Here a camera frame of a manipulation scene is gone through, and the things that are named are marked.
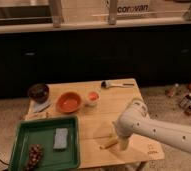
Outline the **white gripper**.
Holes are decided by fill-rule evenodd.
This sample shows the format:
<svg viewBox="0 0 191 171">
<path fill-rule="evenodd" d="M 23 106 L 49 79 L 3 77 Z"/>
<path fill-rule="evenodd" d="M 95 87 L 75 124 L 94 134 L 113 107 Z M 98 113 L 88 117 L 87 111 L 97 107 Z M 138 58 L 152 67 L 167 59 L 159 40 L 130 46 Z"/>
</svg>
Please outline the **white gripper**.
<svg viewBox="0 0 191 171">
<path fill-rule="evenodd" d="M 128 138 L 133 134 L 133 131 L 127 125 L 123 125 L 122 123 L 118 121 L 115 121 L 113 125 L 117 135 L 115 133 L 109 134 L 110 139 L 117 139 L 119 137 L 120 150 L 124 151 L 128 148 L 128 144 L 129 144 Z"/>
</svg>

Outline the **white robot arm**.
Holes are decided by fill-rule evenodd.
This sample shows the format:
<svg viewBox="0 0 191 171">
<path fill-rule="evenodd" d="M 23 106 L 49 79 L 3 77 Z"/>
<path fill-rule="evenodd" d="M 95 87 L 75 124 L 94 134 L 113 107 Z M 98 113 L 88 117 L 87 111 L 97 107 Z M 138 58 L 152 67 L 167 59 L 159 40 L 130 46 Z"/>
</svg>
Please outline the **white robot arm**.
<svg viewBox="0 0 191 171">
<path fill-rule="evenodd" d="M 123 150 L 132 134 L 139 134 L 191 154 L 191 126 L 151 119 L 139 98 L 126 106 L 113 125 Z"/>
</svg>

